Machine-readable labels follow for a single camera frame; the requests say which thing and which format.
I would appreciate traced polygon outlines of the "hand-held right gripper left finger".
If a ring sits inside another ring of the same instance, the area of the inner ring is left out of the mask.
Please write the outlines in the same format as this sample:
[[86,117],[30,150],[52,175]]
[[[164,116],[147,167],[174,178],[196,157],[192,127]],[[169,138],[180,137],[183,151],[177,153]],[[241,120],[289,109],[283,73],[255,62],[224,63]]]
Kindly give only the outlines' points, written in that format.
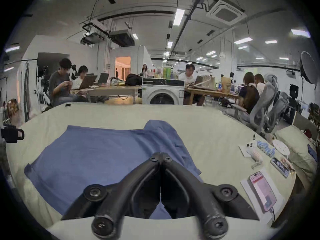
[[148,219],[161,202],[161,164],[162,153],[154,153],[118,183],[87,186],[61,220],[93,216],[94,236],[118,239],[125,216]]

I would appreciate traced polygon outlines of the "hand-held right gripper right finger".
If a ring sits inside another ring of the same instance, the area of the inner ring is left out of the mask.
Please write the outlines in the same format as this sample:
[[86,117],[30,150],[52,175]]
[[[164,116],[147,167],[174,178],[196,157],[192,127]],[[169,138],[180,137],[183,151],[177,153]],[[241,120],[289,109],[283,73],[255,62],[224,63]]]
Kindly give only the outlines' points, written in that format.
[[233,185],[203,183],[166,153],[161,153],[161,178],[162,201],[169,214],[174,218],[197,217],[206,239],[221,239],[227,234],[226,216],[259,220]]

